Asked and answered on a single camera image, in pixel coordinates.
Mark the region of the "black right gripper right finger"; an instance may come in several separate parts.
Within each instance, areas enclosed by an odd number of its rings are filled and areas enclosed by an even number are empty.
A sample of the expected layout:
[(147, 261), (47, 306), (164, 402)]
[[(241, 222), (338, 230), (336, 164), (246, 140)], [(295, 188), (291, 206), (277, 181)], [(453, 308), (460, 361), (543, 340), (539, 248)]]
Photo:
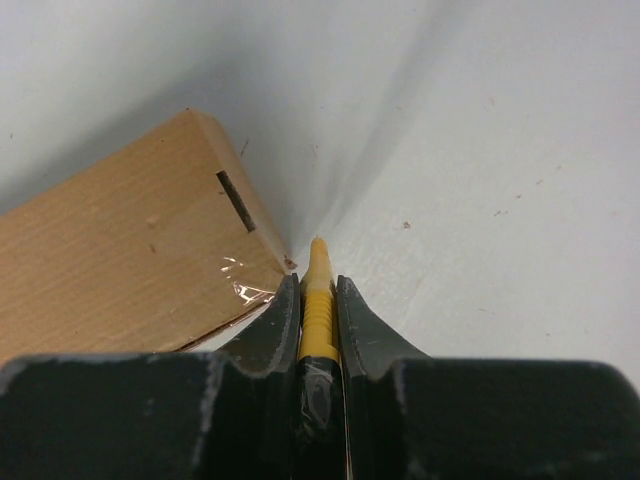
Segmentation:
[(396, 361), (431, 360), (381, 319), (347, 276), (338, 276), (336, 304), (340, 352), (349, 378), (381, 378)]

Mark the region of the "brown cardboard express box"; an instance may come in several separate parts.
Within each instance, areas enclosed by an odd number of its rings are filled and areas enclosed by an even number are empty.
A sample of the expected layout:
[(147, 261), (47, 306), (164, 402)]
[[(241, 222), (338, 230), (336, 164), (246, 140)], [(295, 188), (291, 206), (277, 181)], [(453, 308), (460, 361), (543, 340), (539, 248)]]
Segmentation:
[(291, 261), (222, 125), (188, 109), (1, 217), (1, 357), (178, 351)]

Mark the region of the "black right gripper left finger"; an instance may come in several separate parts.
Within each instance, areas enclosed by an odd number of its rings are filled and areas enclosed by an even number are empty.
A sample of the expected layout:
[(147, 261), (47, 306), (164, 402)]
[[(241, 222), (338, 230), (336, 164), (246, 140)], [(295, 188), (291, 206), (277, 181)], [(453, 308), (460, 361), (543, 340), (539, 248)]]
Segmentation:
[(218, 351), (250, 376), (286, 372), (297, 361), (300, 325), (299, 278), (286, 275), (267, 308)]

